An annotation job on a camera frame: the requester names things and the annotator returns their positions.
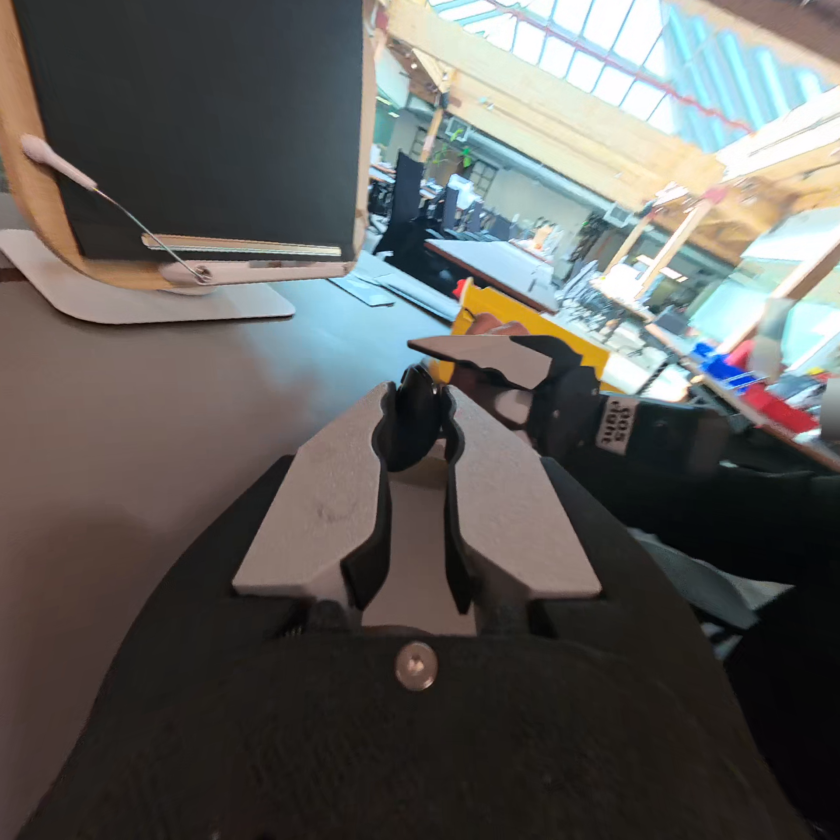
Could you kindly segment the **long black plastic tool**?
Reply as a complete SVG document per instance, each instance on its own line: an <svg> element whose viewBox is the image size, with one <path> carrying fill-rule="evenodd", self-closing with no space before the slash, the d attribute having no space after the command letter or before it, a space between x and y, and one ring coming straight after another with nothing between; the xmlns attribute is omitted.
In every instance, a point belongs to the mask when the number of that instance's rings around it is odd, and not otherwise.
<svg viewBox="0 0 840 840"><path fill-rule="evenodd" d="M421 364L413 364L404 371L395 388L388 417L386 466L392 473L403 472L429 454L440 430L438 389L432 375Z"/></svg>

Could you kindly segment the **clear document sleeve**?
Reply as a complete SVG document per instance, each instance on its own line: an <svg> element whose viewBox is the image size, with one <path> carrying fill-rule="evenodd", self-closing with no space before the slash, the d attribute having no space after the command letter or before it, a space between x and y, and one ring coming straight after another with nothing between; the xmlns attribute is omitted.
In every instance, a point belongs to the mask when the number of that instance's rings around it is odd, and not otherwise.
<svg viewBox="0 0 840 840"><path fill-rule="evenodd" d="M438 320L452 324L460 312L460 306L455 297L423 283L401 271L374 272L373 281L399 298L412 303L435 316Z"/></svg>

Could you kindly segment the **black office chair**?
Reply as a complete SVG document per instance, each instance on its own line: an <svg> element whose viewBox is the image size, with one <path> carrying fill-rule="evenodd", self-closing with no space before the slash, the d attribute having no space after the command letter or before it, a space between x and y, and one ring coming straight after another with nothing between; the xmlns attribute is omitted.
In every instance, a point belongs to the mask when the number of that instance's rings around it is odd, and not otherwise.
<svg viewBox="0 0 840 840"><path fill-rule="evenodd" d="M399 151L392 190L391 215L384 234L374 247L373 256L382 252L394 253L403 245L421 206L423 177L424 165Z"/></svg>

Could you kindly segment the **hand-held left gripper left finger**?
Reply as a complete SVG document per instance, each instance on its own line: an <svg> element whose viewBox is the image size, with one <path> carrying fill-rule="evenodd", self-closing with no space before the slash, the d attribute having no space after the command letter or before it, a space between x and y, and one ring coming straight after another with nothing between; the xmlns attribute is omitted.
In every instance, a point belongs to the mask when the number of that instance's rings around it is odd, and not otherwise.
<svg viewBox="0 0 840 840"><path fill-rule="evenodd" d="M374 600L390 568L394 405L394 383L381 383L299 448L234 575L237 594L346 611Z"/></svg>

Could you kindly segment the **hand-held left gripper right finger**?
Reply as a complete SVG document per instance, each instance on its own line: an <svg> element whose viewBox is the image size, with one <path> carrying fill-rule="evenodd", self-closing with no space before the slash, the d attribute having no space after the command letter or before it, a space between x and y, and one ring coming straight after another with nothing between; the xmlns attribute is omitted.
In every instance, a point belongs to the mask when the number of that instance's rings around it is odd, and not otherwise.
<svg viewBox="0 0 840 840"><path fill-rule="evenodd" d="M441 391L445 571L460 614L589 601L600 583L541 457L458 388Z"/></svg>

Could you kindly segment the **yellow plastic bin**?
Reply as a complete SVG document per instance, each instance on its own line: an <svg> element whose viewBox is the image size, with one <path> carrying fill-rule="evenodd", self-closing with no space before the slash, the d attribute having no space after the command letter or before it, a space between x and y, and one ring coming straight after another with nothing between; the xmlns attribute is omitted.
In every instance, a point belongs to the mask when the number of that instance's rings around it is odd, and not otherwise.
<svg viewBox="0 0 840 840"><path fill-rule="evenodd" d="M453 335L466 335L475 315L482 312L492 313L503 322L519 321L530 331L530 334L551 335L564 341L582 356L584 365L594 369L602 391L616 390L616 387L609 385L606 379L606 364L610 359L610 352L592 341L562 328L539 312L492 287L479 288L473 279L470 286L465 289L463 297L457 301L460 312L452 324L450 332Z"/></svg>

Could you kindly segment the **black board on white stand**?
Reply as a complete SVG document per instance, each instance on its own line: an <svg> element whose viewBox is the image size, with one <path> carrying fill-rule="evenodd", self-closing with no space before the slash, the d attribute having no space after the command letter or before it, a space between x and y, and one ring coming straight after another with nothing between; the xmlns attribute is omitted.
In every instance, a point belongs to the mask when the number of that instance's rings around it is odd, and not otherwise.
<svg viewBox="0 0 840 840"><path fill-rule="evenodd" d="M105 326L287 320L368 225L365 2L3 1L2 255Z"/></svg>

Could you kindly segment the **black glossy card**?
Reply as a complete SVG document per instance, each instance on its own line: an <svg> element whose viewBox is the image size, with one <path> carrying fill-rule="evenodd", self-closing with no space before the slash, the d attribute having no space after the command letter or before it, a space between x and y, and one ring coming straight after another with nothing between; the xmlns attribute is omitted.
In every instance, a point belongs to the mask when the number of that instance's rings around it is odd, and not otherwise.
<svg viewBox="0 0 840 840"><path fill-rule="evenodd" d="M368 308L389 308L396 303L390 292L364 278L343 276L330 278L329 282Z"/></svg>

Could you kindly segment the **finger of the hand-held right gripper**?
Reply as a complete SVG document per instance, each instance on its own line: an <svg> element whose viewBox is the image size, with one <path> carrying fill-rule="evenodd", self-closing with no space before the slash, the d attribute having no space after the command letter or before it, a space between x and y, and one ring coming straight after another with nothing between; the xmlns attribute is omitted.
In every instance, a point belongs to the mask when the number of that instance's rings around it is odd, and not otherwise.
<svg viewBox="0 0 840 840"><path fill-rule="evenodd" d="M582 356L552 335L448 334L409 340L407 346L438 363L435 376L441 385L456 384L458 371L526 392L585 383Z"/></svg>
<svg viewBox="0 0 840 840"><path fill-rule="evenodd" d="M514 387L494 371L456 366L453 386L504 427L525 434L532 408L532 393Z"/></svg>

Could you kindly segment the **green potted plant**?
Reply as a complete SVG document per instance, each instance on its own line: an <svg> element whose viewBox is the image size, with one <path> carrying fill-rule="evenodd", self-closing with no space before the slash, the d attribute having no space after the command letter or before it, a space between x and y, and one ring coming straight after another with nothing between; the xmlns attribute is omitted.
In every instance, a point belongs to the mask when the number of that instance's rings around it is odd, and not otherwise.
<svg viewBox="0 0 840 840"><path fill-rule="evenodd" d="M456 168L468 170L475 163L473 151L462 132L456 132L442 141L439 149L429 158L430 165L455 163Z"/></svg>

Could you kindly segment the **wood-edged office desk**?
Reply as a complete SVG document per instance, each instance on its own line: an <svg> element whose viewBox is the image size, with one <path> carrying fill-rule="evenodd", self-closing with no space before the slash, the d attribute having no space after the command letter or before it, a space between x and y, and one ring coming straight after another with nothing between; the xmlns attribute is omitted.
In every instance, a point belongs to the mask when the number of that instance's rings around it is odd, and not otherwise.
<svg viewBox="0 0 840 840"><path fill-rule="evenodd" d="M560 309L551 285L552 267L513 244L434 238L423 244L426 250L465 270L468 277L536 312L552 316Z"/></svg>

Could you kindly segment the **person's right hand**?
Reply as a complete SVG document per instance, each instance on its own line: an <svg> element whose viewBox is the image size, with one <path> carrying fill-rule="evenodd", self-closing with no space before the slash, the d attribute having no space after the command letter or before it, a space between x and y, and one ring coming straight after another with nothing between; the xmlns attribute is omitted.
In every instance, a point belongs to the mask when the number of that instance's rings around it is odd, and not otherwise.
<svg viewBox="0 0 840 840"><path fill-rule="evenodd" d="M465 334L527 336L530 331L519 321L503 322L492 313L482 312L475 315Z"/></svg>

